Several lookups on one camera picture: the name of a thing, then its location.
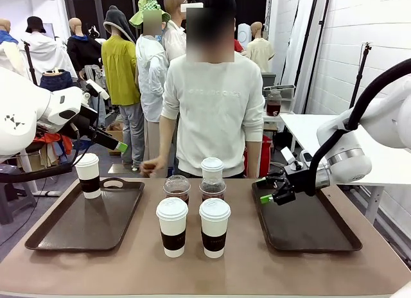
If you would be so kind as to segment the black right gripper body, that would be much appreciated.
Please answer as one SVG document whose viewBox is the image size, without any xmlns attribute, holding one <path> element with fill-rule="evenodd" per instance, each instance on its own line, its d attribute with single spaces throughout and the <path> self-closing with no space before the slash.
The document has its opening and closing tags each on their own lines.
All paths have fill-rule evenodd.
<svg viewBox="0 0 411 298">
<path fill-rule="evenodd" d="M 307 166 L 302 165 L 301 169 L 296 170 L 292 165 L 288 165 L 284 167 L 284 171 L 295 193 L 314 194 L 314 174 Z"/>
</svg>

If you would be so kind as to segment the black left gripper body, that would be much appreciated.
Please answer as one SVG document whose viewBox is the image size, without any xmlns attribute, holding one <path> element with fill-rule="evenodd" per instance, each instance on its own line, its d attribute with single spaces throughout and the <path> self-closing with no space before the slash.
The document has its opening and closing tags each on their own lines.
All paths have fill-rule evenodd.
<svg viewBox="0 0 411 298">
<path fill-rule="evenodd" d="M 97 140 L 97 138 L 106 135 L 106 132 L 99 126 L 96 126 L 98 114 L 97 112 L 86 106 L 81 105 L 80 111 L 71 119 L 71 123 L 79 131 L 80 137 L 87 137 L 90 140 Z"/>
</svg>

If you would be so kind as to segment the person's right hand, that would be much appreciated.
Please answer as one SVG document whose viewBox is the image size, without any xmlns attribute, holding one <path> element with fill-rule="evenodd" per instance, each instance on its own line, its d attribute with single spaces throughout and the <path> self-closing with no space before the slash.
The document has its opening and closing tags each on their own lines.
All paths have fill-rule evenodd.
<svg viewBox="0 0 411 298">
<path fill-rule="evenodd" d="M 159 156 L 140 164 L 140 173 L 145 177 L 165 178 L 167 176 L 167 161 Z"/>
</svg>

